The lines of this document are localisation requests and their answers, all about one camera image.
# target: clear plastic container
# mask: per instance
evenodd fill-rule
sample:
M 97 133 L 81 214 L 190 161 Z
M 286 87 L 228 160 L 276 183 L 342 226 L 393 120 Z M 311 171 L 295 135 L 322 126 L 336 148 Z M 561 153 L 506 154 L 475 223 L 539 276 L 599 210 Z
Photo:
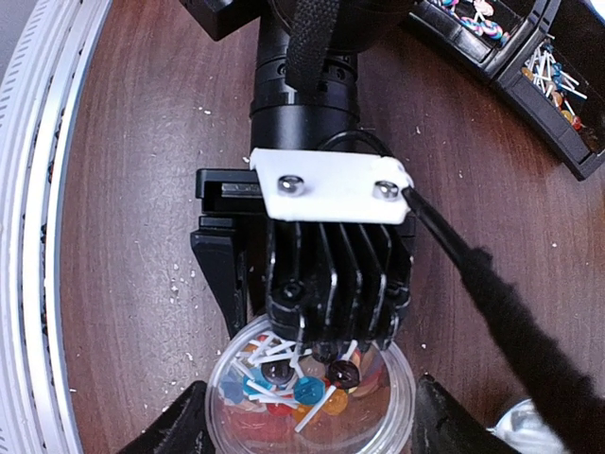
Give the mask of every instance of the clear plastic container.
M 347 392 L 338 390 L 332 394 L 328 403 L 318 406 L 320 410 L 301 429 L 304 415 L 314 406 L 302 406 L 294 402 L 294 395 L 287 395 L 299 379 L 298 374 L 287 385 L 268 388 L 272 393 L 279 393 L 287 399 L 288 405 L 260 403 L 259 400 L 271 397 L 259 398 L 260 394 L 242 395 L 239 392 L 242 385 L 244 390 L 251 391 L 246 383 L 253 380 L 246 378 L 246 375 L 258 374 L 258 369 L 253 371 L 255 368 L 248 360 L 252 359 L 254 344 L 257 347 L 269 335 L 272 333 L 267 317 L 256 319 L 232 340 L 212 373 L 206 394 L 206 417 L 210 436 L 218 452 L 401 452 L 412 427 L 415 382 L 406 357 L 395 344 L 384 352 L 380 352 L 375 346 L 366 354 L 355 350 L 351 362 L 360 371 L 359 386 Z M 281 342 L 283 341 L 274 340 L 271 346 L 279 347 Z M 291 351 L 293 350 L 284 349 L 282 353 Z M 301 366 L 300 372 L 305 376 L 322 379 L 323 366 L 308 354 L 302 356 L 298 364 Z M 242 365 L 247 371 L 242 372 Z M 326 380 L 326 392 L 329 387 Z
M 521 454 L 567 454 L 557 435 L 544 423 L 531 399 L 508 410 L 491 429 L 496 437 Z

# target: metal cylinder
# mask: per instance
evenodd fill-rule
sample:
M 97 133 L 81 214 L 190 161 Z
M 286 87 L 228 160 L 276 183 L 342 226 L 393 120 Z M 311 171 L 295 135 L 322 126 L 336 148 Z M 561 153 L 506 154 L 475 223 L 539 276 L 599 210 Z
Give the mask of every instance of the metal cylinder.
M 251 148 L 315 149 L 359 122 L 356 55 L 328 55 L 317 92 L 300 93 L 285 84 L 288 41 L 279 20 L 265 13 L 251 104 Z M 351 147 L 342 144 L 339 149 Z

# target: metal screw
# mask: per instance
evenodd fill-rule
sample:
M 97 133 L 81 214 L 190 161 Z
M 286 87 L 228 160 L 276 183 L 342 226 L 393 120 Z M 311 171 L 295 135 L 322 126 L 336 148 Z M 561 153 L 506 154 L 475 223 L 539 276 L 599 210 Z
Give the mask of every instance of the metal screw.
M 282 287 L 282 297 L 288 301 L 298 301 L 303 296 L 303 286 L 298 282 L 290 281 Z
M 374 184 L 374 196 L 384 201 L 395 201 L 399 196 L 399 187 L 391 182 L 376 182 Z
M 304 191 L 304 180 L 296 175 L 284 175 L 277 181 L 277 191 L 289 197 L 298 197 Z

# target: wooden table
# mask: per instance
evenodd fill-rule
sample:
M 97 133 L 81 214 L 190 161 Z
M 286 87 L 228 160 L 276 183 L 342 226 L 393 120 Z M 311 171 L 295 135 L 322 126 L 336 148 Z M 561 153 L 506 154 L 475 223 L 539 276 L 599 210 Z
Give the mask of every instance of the wooden table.
M 213 43 L 179 2 L 115 0 L 84 91 L 61 250 L 70 387 L 87 453 L 115 452 L 228 337 L 189 248 L 199 167 L 245 167 L 256 25 Z M 495 254 L 605 392 L 605 169 L 585 183 L 485 87 L 402 30 L 360 58 L 362 124 Z M 451 263 L 420 230 L 398 339 L 480 422 L 523 392 Z

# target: black mount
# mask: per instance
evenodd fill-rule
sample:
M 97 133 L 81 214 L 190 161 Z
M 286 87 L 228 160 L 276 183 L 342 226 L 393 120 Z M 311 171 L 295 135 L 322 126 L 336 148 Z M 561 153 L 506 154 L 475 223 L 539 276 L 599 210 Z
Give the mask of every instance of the black mount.
M 191 245 L 231 336 L 246 324 L 247 247 L 250 232 L 260 231 L 267 272 L 256 303 L 276 334 L 305 346 L 352 339 L 389 346 L 409 301 L 414 217 L 399 228 L 272 220 L 251 170 L 198 170 L 196 196 L 202 216 Z

